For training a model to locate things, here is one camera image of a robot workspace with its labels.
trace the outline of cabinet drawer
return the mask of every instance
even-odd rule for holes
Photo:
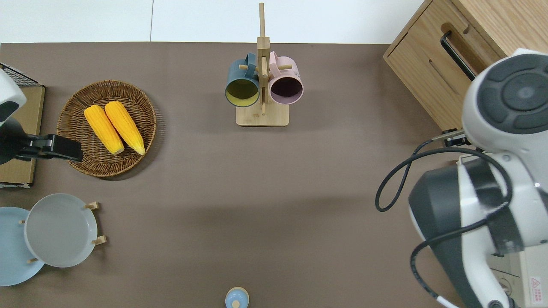
[[[462,97],[439,75],[419,45],[404,37],[387,61],[441,129],[462,127]]]
[[[475,74],[500,59],[450,1],[433,0],[385,56],[409,90],[442,129],[460,128],[470,80],[443,49],[448,41]]]

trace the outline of black cable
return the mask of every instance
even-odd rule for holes
[[[379,186],[379,189],[377,189],[377,193],[376,193],[376,196],[375,196],[375,207],[377,208],[377,210],[380,211],[380,212],[385,212],[385,211],[389,210],[392,207],[393,204],[391,202],[391,204],[389,204],[385,208],[381,208],[380,204],[379,204],[380,195],[382,194],[383,189],[386,186],[386,184],[390,181],[390,179],[400,169],[402,169],[403,167],[405,167],[407,165],[410,166],[411,163],[416,161],[417,159],[420,159],[420,158],[423,158],[423,157],[429,156],[429,155],[440,154],[440,153],[464,153],[464,154],[470,154],[470,155],[474,155],[474,156],[477,156],[479,158],[485,159],[487,162],[489,162],[491,165],[493,165],[501,173],[501,175],[503,176],[504,182],[506,183],[506,191],[507,191],[506,201],[508,203],[510,203],[510,201],[512,200],[512,182],[511,182],[510,176],[508,175],[506,170],[496,160],[494,160],[489,155],[486,155],[484,153],[481,153],[481,152],[478,152],[478,151],[475,151],[475,150],[459,149],[459,148],[454,148],[454,147],[444,147],[444,148],[441,148],[441,149],[434,149],[434,150],[422,152],[420,154],[412,155],[411,157],[407,158],[406,160],[401,162],[399,165],[394,167],[394,169],[392,169],[392,171],[390,171],[388,173],[388,175],[384,178],[384,180],[381,182],[381,184]]]
[[[439,236],[436,236],[436,237],[433,237],[431,239],[428,239],[427,241],[424,241],[422,243],[420,243],[417,247],[415,247],[415,249],[413,250],[413,252],[411,253],[411,258],[410,258],[410,265],[411,265],[411,272],[413,272],[413,276],[415,276],[415,279],[419,282],[419,284],[433,297],[433,298],[437,298],[439,295],[434,292],[434,290],[432,290],[428,284],[426,284],[426,282],[423,280],[422,277],[420,277],[419,275],[419,272],[416,270],[416,264],[415,264],[415,259],[416,259],[416,256],[419,254],[419,252],[424,249],[425,247],[427,246],[431,246],[431,245],[434,245],[434,244],[437,244],[437,243],[440,243],[440,242],[443,242],[447,239],[450,239],[450,238],[453,238],[455,236],[458,236],[458,235],[461,235],[465,232],[468,232],[468,231],[472,231],[474,229],[477,229],[479,227],[482,227],[484,226],[485,224],[487,223],[487,219],[482,219],[480,221],[478,221],[477,223],[474,223],[474,224],[471,224],[471,225],[468,225],[466,227],[462,227],[460,229],[457,229],[457,230],[454,230],[454,231],[451,231],[451,232],[447,232],[447,233],[444,233],[442,235],[439,235]]]
[[[488,163],[490,163],[491,165],[493,165],[499,172],[500,174],[502,175],[503,179],[504,179],[504,182],[505,182],[505,185],[506,185],[506,196],[505,196],[505,202],[503,204],[501,204],[499,206],[499,208],[497,210],[495,210],[494,212],[492,212],[491,214],[489,214],[487,216],[486,219],[482,219],[476,223],[473,223],[471,225],[468,225],[468,226],[465,226],[465,227],[462,227],[462,228],[459,228],[457,230],[453,230],[453,231],[450,231],[450,232],[446,232],[444,234],[441,234],[441,235],[438,235],[438,236],[435,236],[433,238],[430,238],[422,243],[420,243],[414,250],[413,252],[411,253],[411,257],[410,257],[410,266],[411,266],[411,271],[413,272],[413,275],[415,276],[415,279],[419,282],[419,284],[432,296],[434,297],[435,299],[437,299],[439,297],[439,295],[434,292],[429,286],[428,284],[426,284],[426,282],[422,279],[422,277],[420,277],[418,271],[416,270],[416,264],[415,264],[415,260],[416,260],[416,257],[417,255],[419,254],[419,252],[424,249],[425,247],[427,246],[430,246],[430,245],[433,245],[433,244],[436,244],[436,243],[440,243],[442,241],[445,241],[449,238],[453,238],[455,236],[459,236],[465,232],[469,232],[469,231],[472,231],[472,230],[475,230],[477,228],[480,228],[484,225],[487,224],[487,220],[489,219],[489,217],[491,215],[494,215],[496,214],[498,211],[502,210],[503,208],[505,207],[508,207],[510,205],[510,202],[512,201],[512,197],[513,197],[513,187],[512,187],[512,181],[510,179],[510,175],[508,174],[508,172],[504,169],[504,167],[502,167],[501,164],[499,164],[495,159],[493,159],[491,156],[489,155],[486,155],[484,153],[481,153],[477,150],[469,150],[469,149],[457,149],[457,148],[442,148],[442,149],[435,149],[435,150],[430,150],[430,151],[426,151],[426,152],[423,152],[421,154],[417,154],[418,150],[420,150],[424,145],[426,145],[427,143],[423,143],[422,145],[420,145],[419,147],[417,147],[417,150],[415,150],[415,152],[413,152],[413,155],[411,155],[411,157],[407,158],[405,161],[401,162],[398,166],[396,166],[392,171],[390,171],[388,173],[388,175],[384,178],[384,180],[382,181],[381,185],[379,186],[379,189],[377,190],[377,194],[375,196],[375,207],[377,208],[377,210],[381,211],[381,212],[385,212],[387,210],[389,210],[393,204],[395,203],[395,201],[397,200],[397,198],[399,197],[399,194],[401,193],[401,189],[403,187],[403,184],[405,182],[405,178],[407,177],[407,173],[408,173],[408,170],[411,166],[411,163],[416,161],[417,159],[420,159],[422,157],[425,157],[425,156],[429,156],[429,155],[434,155],[434,154],[439,154],[439,153],[450,153],[450,152],[454,152],[454,153],[465,153],[465,154],[470,154],[470,155],[474,155],[474,156],[477,156],[481,159],[485,159]],[[406,168],[406,171],[404,173],[404,178],[402,179],[402,182],[400,183],[400,187],[398,189],[398,192],[396,194],[396,197],[392,200],[392,202],[385,208],[381,208],[380,207],[380,204],[379,204],[379,199],[380,199],[380,195],[384,189],[384,187],[386,186],[386,184],[388,183],[388,181],[390,181],[390,179],[400,170],[402,169],[404,166],[407,166]]]
[[[421,145],[419,145],[418,147],[416,147],[415,151],[413,151],[413,154],[411,154],[411,156],[415,156],[425,145],[429,144],[433,142],[432,139],[430,140],[427,140],[427,141],[424,141]],[[402,176],[402,181],[399,183],[399,187],[398,187],[398,191],[396,192],[396,195],[394,196],[394,198],[392,199],[392,201],[390,201],[390,204],[388,204],[387,206],[385,207],[380,207],[380,204],[379,204],[379,198],[380,198],[380,192],[377,191],[377,198],[375,199],[375,207],[377,208],[377,210],[379,212],[386,212],[387,210],[389,210],[390,208],[392,208],[392,206],[394,204],[396,204],[396,201],[398,201],[399,199],[399,196],[400,194],[402,193],[402,190],[403,190],[403,185],[405,185],[406,183],[406,180],[407,180],[407,174],[409,173],[409,169],[411,168],[411,163],[409,163],[405,169],[405,171],[403,172],[403,176]]]

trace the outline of dark green mug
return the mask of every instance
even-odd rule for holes
[[[259,100],[259,76],[255,71],[257,56],[248,53],[245,59],[234,61],[229,68],[226,82],[226,99],[236,107],[248,107]],[[240,65],[247,65],[242,70]]]

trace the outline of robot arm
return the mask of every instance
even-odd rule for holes
[[[514,307],[487,264],[548,239],[548,55],[518,50],[477,76],[465,98],[463,128],[509,175],[483,159],[426,172],[409,195],[415,226],[427,241],[486,223],[431,248],[467,307]]]
[[[27,102],[27,98],[17,84],[0,70],[0,127],[12,114]]]
[[[36,136],[26,134],[11,116],[26,103],[21,89],[0,70],[0,164],[11,159],[30,161],[32,158],[61,158],[82,161],[79,142],[59,135]]]

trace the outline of black drawer handle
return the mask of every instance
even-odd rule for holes
[[[455,63],[464,72],[464,74],[466,74],[470,81],[476,79],[476,75],[474,74],[474,72],[472,72],[472,70],[468,67],[464,60],[456,53],[455,49],[453,49],[449,42],[447,42],[447,38],[449,37],[449,35],[451,35],[451,30],[447,31],[439,40],[439,42],[442,44],[443,49],[445,49],[451,59],[455,61]]]

